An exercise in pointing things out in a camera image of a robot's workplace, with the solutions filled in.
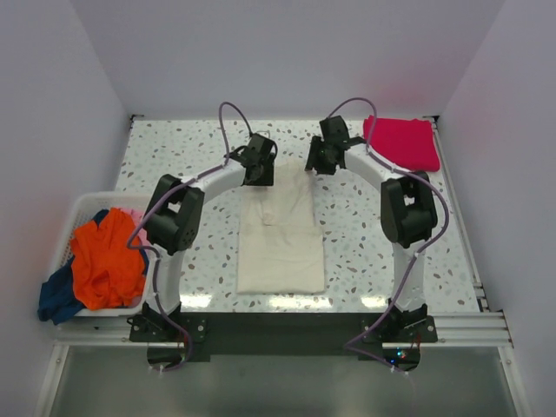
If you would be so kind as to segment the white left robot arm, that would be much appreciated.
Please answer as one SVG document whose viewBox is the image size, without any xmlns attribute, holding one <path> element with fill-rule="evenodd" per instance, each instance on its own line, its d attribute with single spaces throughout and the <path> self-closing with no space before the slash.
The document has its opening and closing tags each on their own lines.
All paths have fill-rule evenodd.
<svg viewBox="0 0 556 417">
<path fill-rule="evenodd" d="M 141 226 L 155 249 L 148 304 L 156 314 L 149 330 L 159 340 L 170 341 L 180 330 L 180 320 L 172 313 L 181 307 L 183 255 L 198 235 L 203 205 L 241 186 L 272 186 L 277 153 L 274 141 L 253 134 L 220 165 L 184 178 L 166 174 L 158 180 Z"/>
</svg>

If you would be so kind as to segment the cream white t-shirt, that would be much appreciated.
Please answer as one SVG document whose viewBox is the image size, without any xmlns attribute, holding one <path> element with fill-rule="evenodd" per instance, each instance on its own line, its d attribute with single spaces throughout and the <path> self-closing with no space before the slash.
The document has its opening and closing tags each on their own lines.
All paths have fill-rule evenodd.
<svg viewBox="0 0 556 417">
<path fill-rule="evenodd" d="M 289 159 L 274 184 L 244 187 L 239 227 L 239 294 L 321 293 L 325 289 L 323 232 L 314 218 L 314 176 Z"/>
</svg>

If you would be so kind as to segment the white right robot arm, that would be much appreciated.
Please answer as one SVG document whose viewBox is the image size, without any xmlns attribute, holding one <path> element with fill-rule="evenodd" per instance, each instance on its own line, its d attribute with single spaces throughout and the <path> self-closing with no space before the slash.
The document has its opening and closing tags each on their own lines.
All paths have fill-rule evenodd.
<svg viewBox="0 0 556 417">
<path fill-rule="evenodd" d="M 387 331 L 407 341 L 418 330 L 413 314 L 427 314 L 422 256 L 438 225 L 432 184 L 426 173 L 397 168 L 377 156 L 363 138 L 349 134 L 341 116 L 321 120 L 320 127 L 321 134 L 310 143 L 306 170 L 334 175 L 346 169 L 380 192 L 381 230 L 394 251 L 389 307 L 399 311 L 387 319 Z"/>
</svg>

